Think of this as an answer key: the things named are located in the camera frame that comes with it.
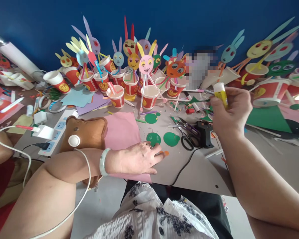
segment yellow paper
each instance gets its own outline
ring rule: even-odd
[[[129,96],[126,92],[124,93],[124,99],[128,100],[128,101],[134,101],[135,100],[136,95],[133,96]]]
[[[27,115],[21,115],[17,121],[14,122],[13,125],[22,125],[22,126],[31,126],[33,122],[32,117],[28,117]],[[17,134],[24,134],[26,132],[26,129],[21,128],[10,128],[7,133],[17,133]]]

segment forearm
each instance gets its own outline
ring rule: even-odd
[[[299,194],[245,137],[220,137],[235,192],[246,213],[299,231]]]

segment white cable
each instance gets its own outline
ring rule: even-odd
[[[81,150],[79,150],[79,149],[74,149],[74,150],[76,150],[76,151],[79,151],[81,154],[83,154],[83,156],[84,156],[84,158],[85,158],[85,160],[86,160],[86,163],[87,163],[87,167],[88,167],[88,169],[89,169],[89,183],[87,184],[87,187],[86,187],[86,190],[85,190],[85,192],[84,192],[84,194],[83,194],[83,197],[81,198],[81,200],[79,201],[79,203],[76,205],[76,207],[73,209],[73,211],[62,221],[62,222],[60,222],[58,225],[56,225],[54,228],[52,228],[52,229],[50,229],[50,230],[48,230],[48,231],[46,231],[46,232],[44,232],[44,233],[42,233],[42,234],[39,234],[39,235],[37,235],[37,236],[35,236],[35,237],[31,237],[30,239],[38,239],[38,238],[41,238],[41,237],[44,237],[44,236],[46,236],[46,235],[48,235],[48,234],[50,234],[51,232],[53,232],[55,229],[57,229],[57,228],[59,228],[63,223],[65,223],[72,215],[73,215],[73,213],[77,210],[77,208],[79,207],[79,205],[81,204],[81,202],[83,201],[83,199],[84,199],[84,197],[85,197],[85,195],[86,195],[86,193],[87,193],[87,191],[89,190],[89,187],[90,187],[90,183],[91,183],[91,169],[90,169],[90,164],[89,164],[89,161],[87,160],[87,157],[86,157],[86,155],[85,155],[85,153],[83,153]]]
[[[15,127],[15,125],[4,127],[4,128],[2,128],[2,129],[0,129],[0,132],[3,131],[3,130],[5,130],[5,129],[13,128],[13,127]],[[30,155],[28,155],[27,153],[22,152],[21,150],[18,150],[18,149],[15,149],[15,148],[10,147],[10,146],[8,146],[8,145],[5,145],[5,144],[3,144],[3,143],[1,143],[1,142],[0,142],[0,144],[1,144],[2,146],[4,146],[4,147],[8,148],[8,149],[12,149],[12,150],[17,151],[17,152],[19,152],[19,153],[22,153],[22,154],[24,154],[25,156],[28,157],[28,159],[29,159],[29,164],[28,164],[28,168],[27,168],[26,174],[25,174],[24,179],[23,179],[23,184],[22,184],[22,186],[23,186],[23,188],[24,188],[24,186],[25,186],[25,184],[26,184],[26,178],[27,178],[28,172],[29,172],[29,170],[30,170],[30,166],[31,166],[31,157],[30,157]]]

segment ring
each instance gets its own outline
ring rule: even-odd
[[[147,143],[146,145],[148,145],[150,147],[150,149],[152,149],[152,146],[149,143]]]

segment bracelet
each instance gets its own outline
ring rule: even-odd
[[[110,148],[107,148],[103,151],[102,155],[101,155],[101,158],[100,158],[100,173],[103,175],[103,176],[108,176],[109,174],[105,171],[105,158],[106,158],[106,155],[107,153],[110,151],[111,149]]]

